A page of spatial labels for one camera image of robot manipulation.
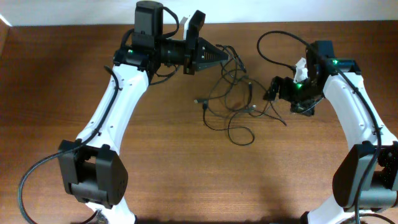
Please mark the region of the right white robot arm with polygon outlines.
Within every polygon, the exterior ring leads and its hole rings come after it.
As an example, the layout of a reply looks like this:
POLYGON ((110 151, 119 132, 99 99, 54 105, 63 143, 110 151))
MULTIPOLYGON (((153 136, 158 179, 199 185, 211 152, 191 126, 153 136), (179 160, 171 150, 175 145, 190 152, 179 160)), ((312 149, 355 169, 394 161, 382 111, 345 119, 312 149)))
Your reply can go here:
POLYGON ((329 40, 307 45, 293 78, 275 77, 264 95, 288 101, 293 113, 312 116, 330 102, 349 152, 333 176, 333 194, 305 212, 301 223, 356 223, 397 206, 397 138, 386 128, 366 93, 353 59, 336 58, 329 40))

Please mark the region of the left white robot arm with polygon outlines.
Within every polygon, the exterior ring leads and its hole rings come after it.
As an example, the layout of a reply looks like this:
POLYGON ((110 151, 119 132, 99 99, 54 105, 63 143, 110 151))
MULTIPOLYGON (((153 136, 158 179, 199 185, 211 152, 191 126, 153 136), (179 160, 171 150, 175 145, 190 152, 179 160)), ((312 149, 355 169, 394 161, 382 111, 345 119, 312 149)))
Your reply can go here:
POLYGON ((189 17, 184 37, 163 31, 166 7, 139 1, 134 27, 122 37, 108 68, 108 87, 90 122, 74 141, 59 145, 58 159, 66 193, 74 196, 106 223, 134 223, 124 198, 128 173, 120 159, 124 132, 141 96, 161 65, 181 68, 185 74, 215 66, 228 54, 199 36, 205 22, 201 11, 189 17))

